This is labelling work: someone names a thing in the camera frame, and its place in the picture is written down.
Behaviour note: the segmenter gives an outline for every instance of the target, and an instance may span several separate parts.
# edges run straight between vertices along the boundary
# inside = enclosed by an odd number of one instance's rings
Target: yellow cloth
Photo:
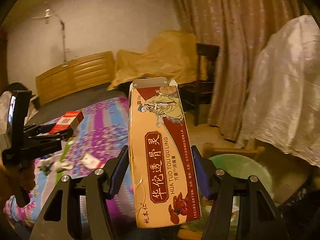
[[[143,54],[119,50],[116,76],[108,90],[139,78],[173,78],[178,84],[196,80],[196,37],[184,31],[165,31]]]
[[[159,95],[147,99],[144,105],[154,107],[155,104],[157,104],[157,109],[151,109],[149,110],[150,112],[153,112],[157,115],[165,114],[166,116],[177,118],[180,121],[183,120],[183,111],[179,98],[167,95]]]

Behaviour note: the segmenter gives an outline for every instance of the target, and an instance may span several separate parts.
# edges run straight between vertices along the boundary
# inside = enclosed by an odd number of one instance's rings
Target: brown curtain
[[[175,0],[182,29],[220,46],[208,123],[225,139],[239,133],[255,60],[269,37],[308,13],[299,0]]]

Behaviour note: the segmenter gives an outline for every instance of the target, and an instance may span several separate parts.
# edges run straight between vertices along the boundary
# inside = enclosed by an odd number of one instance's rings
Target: beige wall
[[[67,59],[119,49],[143,52],[162,31],[180,29],[172,0],[49,0],[66,25]],[[9,82],[36,92],[35,77],[63,61],[61,28],[44,5],[7,27]]]

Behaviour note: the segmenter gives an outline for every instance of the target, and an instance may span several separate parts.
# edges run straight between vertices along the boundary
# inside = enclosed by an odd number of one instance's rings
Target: phone screen
[[[8,113],[8,122],[12,125],[12,119],[13,119],[13,111],[14,111],[14,105],[16,104],[16,97],[12,96],[10,100],[10,106],[9,106],[9,113]]]

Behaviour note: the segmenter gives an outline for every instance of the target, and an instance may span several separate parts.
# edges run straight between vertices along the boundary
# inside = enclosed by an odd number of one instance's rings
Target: human hand
[[[17,166],[4,167],[0,161],[0,210],[2,211],[7,200],[14,195],[13,181],[18,181],[26,191],[35,187],[35,161],[23,164],[23,169]]]

